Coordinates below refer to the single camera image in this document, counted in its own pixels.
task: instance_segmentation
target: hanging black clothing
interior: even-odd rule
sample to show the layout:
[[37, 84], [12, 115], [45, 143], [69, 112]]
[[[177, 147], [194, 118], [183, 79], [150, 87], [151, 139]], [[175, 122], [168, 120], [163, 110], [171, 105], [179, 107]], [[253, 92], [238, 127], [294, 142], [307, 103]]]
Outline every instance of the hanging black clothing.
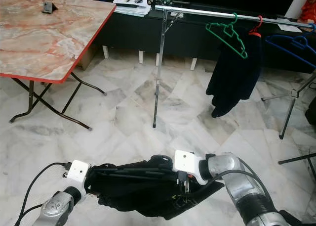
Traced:
[[[107, 169], [162, 169], [165, 173], [164, 180], [129, 179], [118, 176], [106, 175], [100, 168]], [[144, 176], [156, 177], [159, 175], [145, 174]], [[119, 211], [136, 210], [146, 217], [164, 217], [169, 220], [184, 211], [194, 207], [224, 185], [214, 182], [210, 186], [199, 185], [195, 178], [190, 180], [189, 196], [182, 193], [176, 184], [177, 173], [172, 171], [172, 160], [154, 157], [150, 161], [133, 163], [116, 167], [112, 164], [104, 164], [93, 167], [85, 182], [85, 188], [99, 193], [100, 205], [110, 206]]]
[[241, 58], [230, 47], [222, 44], [222, 52], [206, 90], [207, 95], [214, 95], [214, 118], [230, 112], [239, 100], [249, 99], [261, 72], [261, 38], [249, 35], [243, 28], [235, 30], [245, 45], [248, 58]]

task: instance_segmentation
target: marble floor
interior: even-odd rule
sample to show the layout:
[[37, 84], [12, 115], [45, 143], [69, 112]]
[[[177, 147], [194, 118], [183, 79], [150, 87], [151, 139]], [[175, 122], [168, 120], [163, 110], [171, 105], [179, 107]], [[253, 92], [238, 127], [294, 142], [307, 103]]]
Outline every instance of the marble floor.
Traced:
[[[27, 118], [8, 120], [24, 112], [28, 95], [8, 78], [0, 78], [0, 226], [14, 225], [24, 194], [34, 176], [52, 162], [79, 159], [91, 164], [116, 165], [148, 160], [154, 154], [172, 156], [175, 149], [197, 155], [231, 151], [257, 172], [277, 209], [285, 209], [305, 222], [316, 221], [316, 189], [306, 162], [278, 165], [277, 161], [316, 152], [316, 132], [304, 112], [316, 95], [305, 90], [297, 101], [284, 140], [278, 138], [289, 99], [266, 102], [262, 96], [297, 88], [308, 75], [265, 70], [251, 98], [229, 114], [213, 119], [210, 97], [205, 95], [215, 62], [199, 60], [190, 71], [190, 59], [167, 57], [158, 107], [158, 125], [152, 128], [155, 56], [110, 50], [110, 59], [98, 53], [86, 71], [76, 73], [108, 95], [80, 88], [66, 114], [93, 127], [89, 132], [64, 120], [39, 104]], [[62, 109], [77, 83], [68, 79], [53, 85], [47, 102]], [[43, 86], [36, 84], [36, 90]], [[27, 208], [63, 190], [63, 170], [48, 170], [34, 185]], [[30, 213], [22, 226], [30, 226], [39, 211]], [[241, 226], [243, 222], [223, 188], [182, 215], [165, 221], [145, 218], [137, 212], [122, 213], [99, 206], [88, 197], [69, 217], [68, 226], [155, 225]]]

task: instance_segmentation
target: red hanger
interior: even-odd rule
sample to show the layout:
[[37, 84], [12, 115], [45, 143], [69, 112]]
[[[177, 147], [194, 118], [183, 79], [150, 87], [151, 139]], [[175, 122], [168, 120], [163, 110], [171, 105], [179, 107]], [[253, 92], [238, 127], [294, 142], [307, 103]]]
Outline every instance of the red hanger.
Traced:
[[258, 29], [261, 27], [262, 23], [263, 23], [263, 18], [261, 15], [258, 16], [260, 18], [260, 23], [259, 25], [255, 26], [254, 28], [252, 28], [250, 31], [249, 31], [249, 35], [254, 35], [254, 36], [258, 36], [258, 37], [261, 37], [261, 34], [258, 33]]

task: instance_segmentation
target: white cabinet leg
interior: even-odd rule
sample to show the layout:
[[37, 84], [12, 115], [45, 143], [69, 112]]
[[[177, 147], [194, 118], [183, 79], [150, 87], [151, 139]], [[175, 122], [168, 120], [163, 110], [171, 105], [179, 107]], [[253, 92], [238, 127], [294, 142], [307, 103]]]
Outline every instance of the white cabinet leg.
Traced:
[[102, 48], [103, 48], [104, 58], [105, 58], [105, 59], [108, 59], [108, 58], [109, 58], [109, 50], [108, 50], [108, 47], [107, 47], [106, 45], [103, 45]]
[[139, 51], [139, 63], [142, 64], [144, 61], [144, 52], [143, 51]]
[[197, 58], [192, 59], [190, 70], [194, 70], [196, 68], [197, 60]]
[[158, 66], [158, 65], [159, 65], [159, 56], [160, 56], [160, 54], [159, 54], [159, 53], [157, 53], [157, 55], [156, 55], [156, 66]]

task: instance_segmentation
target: metal rack pole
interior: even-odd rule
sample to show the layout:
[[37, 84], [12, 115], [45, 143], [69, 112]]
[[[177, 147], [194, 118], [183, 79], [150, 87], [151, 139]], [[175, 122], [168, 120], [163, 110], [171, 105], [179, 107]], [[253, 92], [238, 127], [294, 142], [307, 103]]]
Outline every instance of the metal rack pole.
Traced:
[[[159, 97], [159, 86], [160, 86], [160, 73], [161, 73], [161, 66], [162, 66], [162, 56], [163, 56], [163, 49], [164, 49], [164, 40], [167, 30], [174, 24], [177, 17], [180, 13], [187, 13], [187, 14], [195, 14], [195, 15], [202, 15], [202, 16], [210, 16], [210, 17], [223, 17], [223, 18], [231, 18], [235, 19], [236, 16], [230, 13], [222, 13], [222, 12], [211, 12], [211, 11], [203, 11], [203, 10], [195, 10], [195, 9], [187, 9], [181, 7], [170, 7], [170, 6], [162, 6], [156, 5], [156, 10], [163, 11], [163, 19], [162, 19], [162, 30], [161, 30], [161, 40], [160, 40], [160, 56], [159, 56], [159, 65], [158, 65], [158, 73], [157, 73], [157, 83], [156, 83], [156, 99], [155, 99], [155, 111], [154, 111], [154, 122], [153, 128], [156, 128], [157, 122], [157, 109], [158, 109], [158, 97]], [[174, 21], [171, 21], [169, 26], [167, 27], [167, 16], [170, 12], [178, 13], [177, 17]], [[246, 20], [246, 21], [254, 21], [260, 22], [259, 17], [252, 17], [252, 16], [244, 16], [238, 15], [239, 20]], [[263, 18], [263, 23], [272, 23], [272, 24], [280, 24], [280, 25], [288, 25], [288, 26], [295, 26], [295, 27], [302, 27], [302, 28], [313, 28], [310, 24], [298, 23], [298, 22], [290, 22], [290, 21], [281, 21], [276, 19], [269, 19]]]

